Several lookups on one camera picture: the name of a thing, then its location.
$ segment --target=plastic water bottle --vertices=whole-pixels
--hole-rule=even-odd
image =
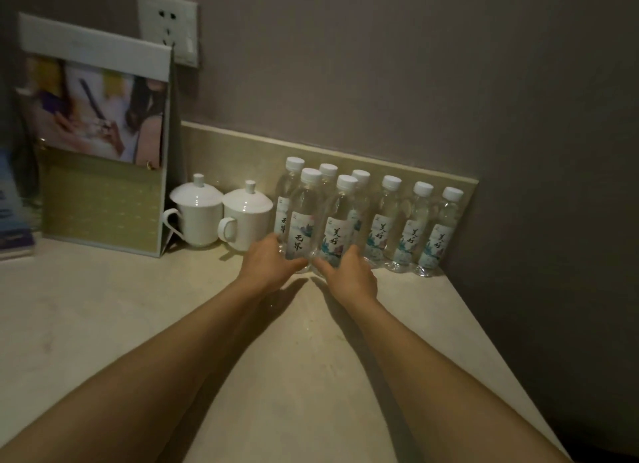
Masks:
[[[300,172],[304,168],[304,160],[299,157],[289,157],[286,159],[286,172],[277,181],[276,213],[273,218],[273,231],[280,236],[286,230],[286,215],[291,194],[300,184]]]
[[[353,222],[352,244],[356,244],[361,248],[365,242],[361,234],[362,223],[371,207],[371,198],[368,193],[368,182],[371,180],[371,174],[366,172],[366,170],[355,169],[351,175],[357,179],[357,185],[355,186],[353,209],[349,212],[348,219]]]
[[[354,193],[357,179],[351,175],[337,178],[337,189],[324,203],[324,214],[318,223],[314,244],[314,254],[323,258],[334,267],[338,267],[342,254],[351,244],[353,221],[349,214],[355,201]]]
[[[335,193],[335,179],[337,178],[337,166],[333,164],[321,164],[321,191],[324,199],[328,199]]]
[[[415,273],[419,276],[431,276],[439,265],[446,246],[452,238],[452,233],[457,227],[459,201],[463,195],[464,192],[455,187],[446,187],[443,190],[443,200],[437,205],[433,228],[430,229],[428,241],[415,267]]]
[[[395,273],[408,271],[413,259],[413,252],[424,234],[428,224],[431,202],[430,195],[433,186],[426,182],[416,182],[413,187],[413,196],[406,199],[401,206],[400,217],[397,218],[396,227],[401,232],[395,235],[391,233],[388,245],[384,250],[386,261],[384,266]]]
[[[369,264],[377,268],[383,261],[384,249],[388,240],[388,234],[393,227],[397,213],[399,212],[399,196],[397,191],[401,185],[401,179],[392,175],[384,176],[381,181],[381,192],[377,196],[371,208],[371,229],[366,238],[366,246],[363,256]]]
[[[293,191],[288,207],[288,222],[284,231],[286,259],[303,258],[311,253],[315,219],[321,207],[321,172],[302,169],[300,186]]]

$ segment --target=beige countertop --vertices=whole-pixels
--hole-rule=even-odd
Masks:
[[[0,444],[215,295],[241,262],[224,246],[155,259],[41,239],[35,257],[0,263]],[[561,448],[445,276],[375,274],[396,317]],[[361,335],[314,280],[210,379],[161,460],[187,449],[186,462],[419,461]]]

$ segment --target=printed photo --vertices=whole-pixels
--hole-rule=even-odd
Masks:
[[[47,146],[160,167],[167,83],[37,55],[27,72]]]

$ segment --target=bottle label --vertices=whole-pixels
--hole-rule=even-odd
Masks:
[[[366,246],[363,250],[364,256],[375,261],[381,261],[383,251],[386,249],[388,233],[393,227],[393,220],[390,217],[376,214],[372,220],[371,232],[368,233]]]
[[[322,258],[333,266],[338,266],[342,254],[347,249],[353,235],[353,222],[340,221],[329,217],[324,229],[324,239],[321,242]]]
[[[311,250],[311,237],[313,236],[313,226],[315,218],[299,212],[291,214],[291,227],[288,230],[288,241],[286,243],[286,258],[303,258]]]
[[[351,212],[348,213],[348,220],[353,223],[353,231],[359,232],[362,228],[362,219],[360,219],[356,209],[352,209]]]
[[[284,235],[286,231],[286,214],[288,213],[288,199],[285,197],[277,198],[276,208],[276,223],[273,226],[273,232],[278,233],[280,236]]]
[[[419,238],[424,233],[426,227],[425,221],[414,221],[409,219],[404,225],[404,231],[395,250],[393,261],[399,264],[410,264],[413,257],[413,251],[417,246]]]
[[[424,252],[419,257],[419,265],[429,269],[435,269],[442,259],[443,253],[452,238],[455,228],[436,224],[431,232]]]

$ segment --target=tile backsplash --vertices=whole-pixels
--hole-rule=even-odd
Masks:
[[[473,178],[409,167],[384,160],[377,160],[350,153],[326,150],[315,146],[275,140],[246,133],[208,127],[189,121],[182,122],[182,142],[186,152],[187,173],[204,174],[207,184],[221,192],[230,192],[244,186],[247,179],[255,180],[257,190],[271,199],[275,196],[276,183],[284,172],[287,157],[300,157],[306,167],[319,168],[327,162],[338,167],[338,173],[350,174],[360,168],[371,173],[373,188],[381,185],[384,175],[402,179],[400,193],[410,195],[418,180],[435,187],[434,196],[440,196],[448,185],[464,191],[460,202],[462,212],[468,205],[477,186]]]

